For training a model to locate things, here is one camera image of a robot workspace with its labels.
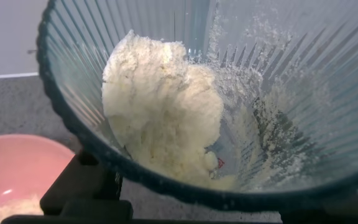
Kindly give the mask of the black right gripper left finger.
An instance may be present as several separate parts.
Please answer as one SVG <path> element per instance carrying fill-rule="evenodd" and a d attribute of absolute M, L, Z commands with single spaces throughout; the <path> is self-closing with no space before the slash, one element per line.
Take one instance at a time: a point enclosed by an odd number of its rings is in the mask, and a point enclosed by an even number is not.
<path fill-rule="evenodd" d="M 131 217 L 132 205 L 121 200 L 122 176 L 80 151 L 40 199 L 46 215 Z"/>

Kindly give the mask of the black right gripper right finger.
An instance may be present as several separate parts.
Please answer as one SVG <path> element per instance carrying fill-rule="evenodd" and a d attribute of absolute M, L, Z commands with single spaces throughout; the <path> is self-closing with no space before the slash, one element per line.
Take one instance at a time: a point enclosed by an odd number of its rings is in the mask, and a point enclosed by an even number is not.
<path fill-rule="evenodd" d="M 282 223 L 358 223 L 358 192 L 332 196 L 317 208 L 279 211 Z"/>

